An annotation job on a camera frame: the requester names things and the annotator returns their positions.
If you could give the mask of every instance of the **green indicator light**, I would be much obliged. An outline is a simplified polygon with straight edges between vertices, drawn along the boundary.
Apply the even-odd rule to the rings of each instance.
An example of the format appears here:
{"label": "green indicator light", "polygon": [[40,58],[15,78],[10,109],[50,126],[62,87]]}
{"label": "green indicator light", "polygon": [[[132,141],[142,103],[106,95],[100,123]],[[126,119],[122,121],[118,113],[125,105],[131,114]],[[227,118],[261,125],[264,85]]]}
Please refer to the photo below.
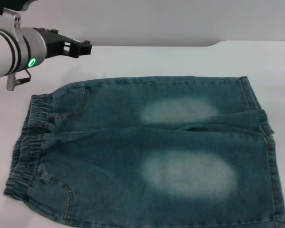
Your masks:
{"label": "green indicator light", "polygon": [[30,60],[30,62],[28,63],[28,66],[29,66],[29,67],[32,67],[35,63],[36,63],[36,59],[35,59],[35,58],[32,58],[32,59]]}

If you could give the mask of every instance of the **white wall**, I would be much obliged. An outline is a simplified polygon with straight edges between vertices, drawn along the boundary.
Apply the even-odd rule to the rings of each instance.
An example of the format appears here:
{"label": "white wall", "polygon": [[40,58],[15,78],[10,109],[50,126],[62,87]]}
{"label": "white wall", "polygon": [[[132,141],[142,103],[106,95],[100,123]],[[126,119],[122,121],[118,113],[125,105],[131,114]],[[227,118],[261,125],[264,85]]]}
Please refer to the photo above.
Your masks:
{"label": "white wall", "polygon": [[23,13],[23,25],[94,45],[285,40],[285,0],[38,0]]}

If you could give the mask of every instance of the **blue denim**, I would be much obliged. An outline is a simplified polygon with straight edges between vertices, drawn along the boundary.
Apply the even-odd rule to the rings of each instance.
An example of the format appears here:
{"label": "blue denim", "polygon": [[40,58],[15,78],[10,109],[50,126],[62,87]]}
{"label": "blue denim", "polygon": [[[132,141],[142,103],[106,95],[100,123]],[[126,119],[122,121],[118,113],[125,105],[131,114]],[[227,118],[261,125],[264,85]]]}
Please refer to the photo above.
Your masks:
{"label": "blue denim", "polygon": [[80,228],[285,228],[247,77],[141,77],[32,96],[4,193]]}

